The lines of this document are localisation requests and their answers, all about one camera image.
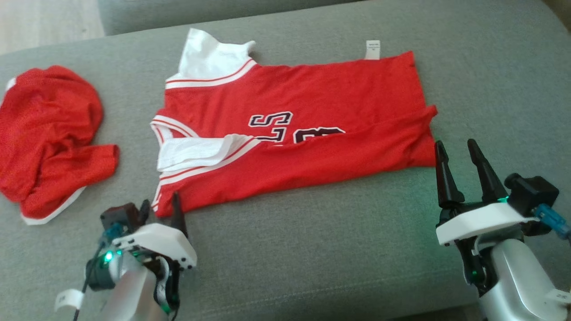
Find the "red and white stripe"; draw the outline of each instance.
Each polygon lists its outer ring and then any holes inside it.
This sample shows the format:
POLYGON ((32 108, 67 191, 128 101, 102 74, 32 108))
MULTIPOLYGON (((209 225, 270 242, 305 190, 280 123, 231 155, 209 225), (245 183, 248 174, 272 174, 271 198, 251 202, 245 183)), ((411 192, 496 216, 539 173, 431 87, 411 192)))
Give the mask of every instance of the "red and white stripe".
POLYGON ((257 65, 257 63, 253 59, 249 59, 240 69, 238 69, 233 74, 215 79, 206 79, 206 80, 190 79, 180 76, 173 76, 167 79, 166 89, 186 88, 186 87, 211 87, 211 86, 223 85, 225 83, 229 83, 241 78, 255 65, 257 65))
MULTIPOLYGON (((172 132, 171 130, 175 130, 181 133, 185 137, 194 137, 199 138, 198 134, 190 129, 190 127, 186 126, 185 124, 161 115, 155 116, 151 121, 151 128, 155 132, 157 140, 159 144, 162 144, 168 140, 172 139, 172 132)), ((238 158, 242 157, 244 154, 249 152, 252 148, 258 145, 261 141, 252 137, 252 136, 245 136, 242 138, 243 143, 236 144, 235 146, 231 147, 230 151, 228 151, 228 156, 226 156, 220 163, 214 166, 199 166, 199 167, 192 167, 192 168, 185 168, 184 170, 178 171, 169 171, 164 172, 160 175, 159 186, 156 189, 155 197, 152 201, 152 208, 154 211, 158 211, 160 197, 162 196, 161 187, 167 184, 173 184, 176 182, 180 182, 181 180, 187 179, 192 176, 204 174, 209 171, 217 170, 221 167, 224 167, 233 161, 237 160, 238 158)))

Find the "white label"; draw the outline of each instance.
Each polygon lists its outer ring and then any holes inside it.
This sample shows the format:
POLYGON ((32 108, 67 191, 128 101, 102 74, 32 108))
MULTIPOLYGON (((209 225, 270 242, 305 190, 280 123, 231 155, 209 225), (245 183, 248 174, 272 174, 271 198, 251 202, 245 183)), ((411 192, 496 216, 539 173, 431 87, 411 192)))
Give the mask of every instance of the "white label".
POLYGON ((548 300, 556 301, 562 304, 571 304, 571 293, 558 290, 554 288, 553 290, 549 291, 545 298, 548 300))
POLYGON ((367 40, 366 60, 378 60, 381 58, 381 40, 367 40))
POLYGON ((57 311, 63 306, 70 306, 76 309, 81 308, 83 302, 83 293, 74 288, 62 291, 55 297, 54 311, 57 311))

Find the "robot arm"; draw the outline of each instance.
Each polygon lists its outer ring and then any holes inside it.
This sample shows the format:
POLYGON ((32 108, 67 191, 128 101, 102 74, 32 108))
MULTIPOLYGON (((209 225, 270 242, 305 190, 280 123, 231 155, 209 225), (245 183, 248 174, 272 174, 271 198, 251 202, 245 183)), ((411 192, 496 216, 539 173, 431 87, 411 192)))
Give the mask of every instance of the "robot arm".
POLYGON ((436 234, 441 245, 455 244, 466 282, 478 289, 480 306, 489 321, 565 321, 568 292, 555 288, 525 236, 547 234, 552 228, 568 239, 565 221, 551 209, 559 190, 540 176, 510 175, 505 191, 476 141, 468 141, 478 169, 482 201, 464 203, 448 167, 442 142, 437 142, 436 180, 442 208, 436 234))
MULTIPOLYGON (((103 320, 167 321, 171 312, 176 317, 180 273, 196 266, 197 257, 188 241, 177 194, 173 208, 171 226, 145 224, 150 211, 147 200, 140 210, 129 203, 100 216, 105 230, 100 242, 106 248, 87 262, 85 282, 93 291, 113 290, 103 320)), ((58 295, 56 309, 65 305, 64 293, 69 296, 69 291, 58 295)), ((81 300, 68 305, 77 308, 76 320, 81 300)))

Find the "couch cushion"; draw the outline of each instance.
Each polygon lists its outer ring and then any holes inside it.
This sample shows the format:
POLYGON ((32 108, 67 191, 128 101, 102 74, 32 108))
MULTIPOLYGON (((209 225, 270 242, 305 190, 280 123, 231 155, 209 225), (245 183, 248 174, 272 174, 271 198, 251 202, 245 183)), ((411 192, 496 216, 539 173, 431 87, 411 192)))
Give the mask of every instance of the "couch cushion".
MULTIPOLYGON (((382 0, 195 25, 222 42, 257 42, 261 64, 360 59, 380 39, 383 56, 413 50, 432 128, 467 199, 481 195, 466 140, 500 177, 542 175, 571 210, 571 42, 537 0, 382 0)), ((116 143, 109 180, 88 187, 45 226, 25 226, 0 200, 4 278, 0 317, 62 320, 55 295, 79 288, 110 206, 152 198, 158 145, 148 123, 175 74, 188 26, 20 51, 0 57, 0 83, 61 64, 99 90, 105 118, 95 143, 116 143)), ((456 249, 437 244, 435 172, 412 168, 261 195, 187 215, 196 270, 180 285, 184 320, 381 319, 474 302, 456 249)), ((561 288, 571 283, 568 244, 529 244, 561 288)), ((108 292, 89 292, 80 320, 96 320, 108 292)))
POLYGON ((98 0, 106 35, 307 9, 357 0, 98 0))

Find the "jersey lettering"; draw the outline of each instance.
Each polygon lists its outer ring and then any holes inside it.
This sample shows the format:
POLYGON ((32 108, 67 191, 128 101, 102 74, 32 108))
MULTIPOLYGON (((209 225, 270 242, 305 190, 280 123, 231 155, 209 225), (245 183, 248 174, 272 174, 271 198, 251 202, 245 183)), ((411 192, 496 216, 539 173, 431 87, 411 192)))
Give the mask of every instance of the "jersey lettering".
POLYGON ((270 115, 253 115, 250 117, 250 127, 268 127, 271 125, 289 125, 293 113, 290 111, 281 111, 270 115))
POLYGON ((275 127, 272 128, 272 134, 276 134, 275 136, 257 136, 256 138, 260 139, 261 141, 273 141, 276 143, 282 142, 284 137, 286 136, 286 128, 285 127, 275 127))
POLYGON ((344 133, 345 131, 339 127, 318 127, 308 129, 298 129, 293 134, 293 141, 301 143, 307 140, 308 137, 327 136, 331 134, 344 133))

